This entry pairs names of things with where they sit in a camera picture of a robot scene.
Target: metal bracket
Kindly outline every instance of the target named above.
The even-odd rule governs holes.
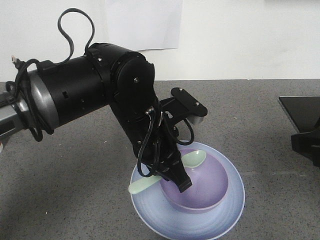
[[[162,109],[169,115],[168,123],[174,126],[183,119],[188,119],[192,124],[199,124],[203,121],[208,110],[186,90],[175,87],[172,88],[173,97],[160,101]]]

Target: black stand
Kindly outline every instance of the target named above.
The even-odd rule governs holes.
[[[320,167],[320,96],[281,96],[279,100],[300,132],[291,136],[292,149]]]

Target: light green spoon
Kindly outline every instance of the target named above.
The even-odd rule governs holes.
[[[207,153],[205,151],[196,150],[182,156],[181,160],[185,168],[194,169],[204,162],[204,160],[206,159],[206,156],[207,156]],[[159,182],[161,179],[162,177],[158,175],[152,175],[151,177],[140,178],[139,180],[130,183],[128,188],[129,193],[138,194],[143,190],[149,188],[153,184]]]

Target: purple bowl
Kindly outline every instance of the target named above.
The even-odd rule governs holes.
[[[181,155],[196,149],[181,149]],[[192,186],[184,192],[172,181],[160,181],[162,191],[171,205],[187,213],[204,213],[216,207],[225,197],[228,189],[228,176],[222,164],[213,156],[206,154],[204,162],[195,168],[185,168]]]

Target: paper sheet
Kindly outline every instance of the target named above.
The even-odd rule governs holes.
[[[109,42],[130,50],[179,46],[183,0],[105,0]]]

